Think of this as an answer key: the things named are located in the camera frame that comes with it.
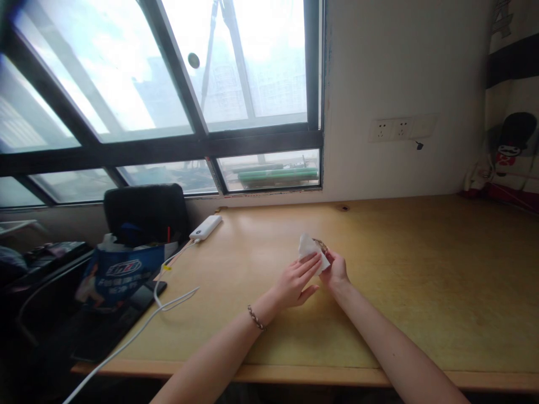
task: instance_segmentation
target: wooden desk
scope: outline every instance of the wooden desk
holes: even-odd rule
[[[167,274],[162,301],[198,293],[156,316],[102,373],[168,378],[274,284],[306,231],[346,258],[354,285],[459,387],[539,391],[536,217],[457,196],[346,204],[222,210],[223,223]],[[236,380],[389,385],[323,287],[275,319]]]

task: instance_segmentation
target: black window frame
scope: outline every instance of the black window frame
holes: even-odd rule
[[[319,57],[320,54],[324,55],[324,2],[319,0],[304,0],[303,2],[307,122],[220,132],[208,131],[162,1],[138,0],[138,5],[159,47],[194,134],[119,141],[117,143],[100,142],[89,122],[64,91],[54,74],[50,72],[24,36],[19,35],[13,25],[9,25],[0,44],[2,53],[12,61],[48,103],[80,143],[80,146],[68,149],[0,154],[0,177],[14,177],[46,206],[80,205],[99,201],[57,203],[33,181],[30,175],[103,168],[117,187],[125,187],[128,184],[117,167],[201,159],[208,163],[217,192],[187,194],[187,198],[230,194],[263,194],[278,190],[321,189],[324,132],[323,114],[319,109],[323,105],[321,77],[323,77],[325,63],[322,57],[320,64]],[[320,128],[319,114],[322,114]],[[159,131],[170,131],[170,129],[152,129],[151,131],[158,135]],[[228,191],[217,163],[217,158],[308,149],[318,149],[319,152],[318,185]],[[35,208],[35,206],[17,207],[17,209],[27,208]]]

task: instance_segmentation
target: white wall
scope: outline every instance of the white wall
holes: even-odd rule
[[[218,206],[396,198],[459,191],[483,134],[490,0],[328,0],[322,192],[191,200],[195,224]],[[368,143],[376,118],[439,113],[432,138]],[[58,240],[96,242],[101,206],[0,215],[36,218]]]

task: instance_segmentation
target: white power bank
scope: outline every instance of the white power bank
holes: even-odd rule
[[[223,218],[219,215],[208,216],[204,222],[200,224],[190,235],[189,238],[196,240],[197,238],[205,240],[212,233],[213,229],[217,227],[219,223],[223,221]]]

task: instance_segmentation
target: window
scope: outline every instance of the window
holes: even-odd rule
[[[305,0],[25,2],[1,49],[0,207],[154,183],[185,195],[321,187],[322,11]]]
[[[3,153],[80,146],[49,105],[2,56],[0,66],[0,150]]]
[[[0,177],[0,207],[44,205],[13,177]]]
[[[120,172],[129,185],[174,182],[179,184],[187,195],[217,192],[208,164],[204,160],[121,167]]]
[[[103,169],[37,174],[31,178],[59,203],[102,200],[106,191],[116,188]]]
[[[219,159],[229,191],[319,185],[318,150]]]

